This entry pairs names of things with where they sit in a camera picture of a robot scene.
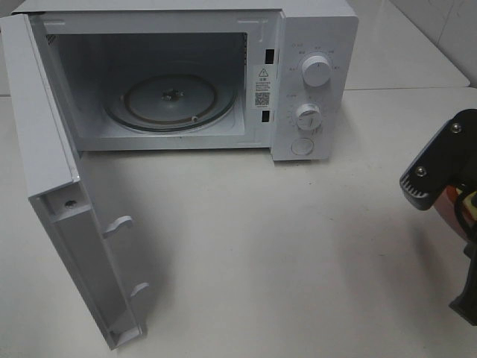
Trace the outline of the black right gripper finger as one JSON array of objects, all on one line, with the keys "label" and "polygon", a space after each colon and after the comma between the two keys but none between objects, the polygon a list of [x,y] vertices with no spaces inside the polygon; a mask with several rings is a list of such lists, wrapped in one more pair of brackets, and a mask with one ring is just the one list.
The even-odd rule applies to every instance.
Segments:
[{"label": "black right gripper finger", "polygon": [[466,238],[464,254],[470,259],[466,282],[461,294],[449,307],[469,324],[476,324],[476,243]]}]

